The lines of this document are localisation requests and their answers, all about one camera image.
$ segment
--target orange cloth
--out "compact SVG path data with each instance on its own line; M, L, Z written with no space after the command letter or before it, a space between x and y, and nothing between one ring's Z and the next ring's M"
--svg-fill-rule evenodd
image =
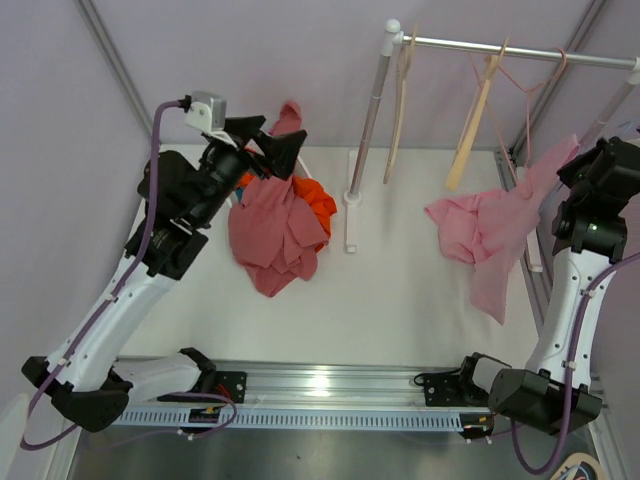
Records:
M254 178L256 178L254 175L245 173L238 182L238 188L245 188ZM338 211L333 197L325 192L322 185L316 180L300 178L295 175L293 177L293 192L309 204L327 237L331 238L331 215ZM317 245L316 252L322 250L323 247L324 244Z
M254 178L256 178L255 175L251 175L250 173L245 173L240 179L240 181L238 182L238 185L236 185L236 188L245 188L247 185L249 185L249 182Z

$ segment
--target white stand base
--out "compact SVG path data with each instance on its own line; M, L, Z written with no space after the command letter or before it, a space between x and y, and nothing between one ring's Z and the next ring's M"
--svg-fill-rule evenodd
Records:
M349 152L349 165L347 167L347 191L344 192L344 206L346 207L346 224L344 228L344 250L347 253L358 252L358 207L362 203L362 193L355 195L349 193L349 187L353 180L353 172L356 169L357 150Z

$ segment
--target pink cloth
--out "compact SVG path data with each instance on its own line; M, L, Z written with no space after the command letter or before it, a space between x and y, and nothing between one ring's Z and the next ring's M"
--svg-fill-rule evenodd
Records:
M315 247L329 238L315 213L296 196L291 178L253 181L229 212L229 243L256 289L273 297L318 267Z
M293 100L289 100L280 109L280 118L269 130L269 135L284 135L285 133L296 132L300 130L301 125L300 105Z
M439 226L440 250L475 265L471 304L504 324L509 272L524 253L527 235L540 222L538 210L557 181L556 171L578 153L575 135L564 139L509 192L445 198L425 208Z

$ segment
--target metal floor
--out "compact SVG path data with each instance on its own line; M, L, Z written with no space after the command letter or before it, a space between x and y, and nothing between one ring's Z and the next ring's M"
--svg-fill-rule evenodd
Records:
M496 431L506 428L503 422ZM230 429L201 441L156 436L100 453L99 448L146 431L112 427L81 438L68 480L518 480L529 476L509 436L466 445L453 434ZM555 438L520 429L534 466L547 460ZM594 455L588 431L569 437L566 456Z

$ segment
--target cable clip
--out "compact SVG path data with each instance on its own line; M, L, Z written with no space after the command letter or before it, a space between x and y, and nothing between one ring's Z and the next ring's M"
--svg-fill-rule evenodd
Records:
M580 291L580 295L582 295L583 297L589 297L589 298L594 298L596 296L596 291L595 290L581 290Z

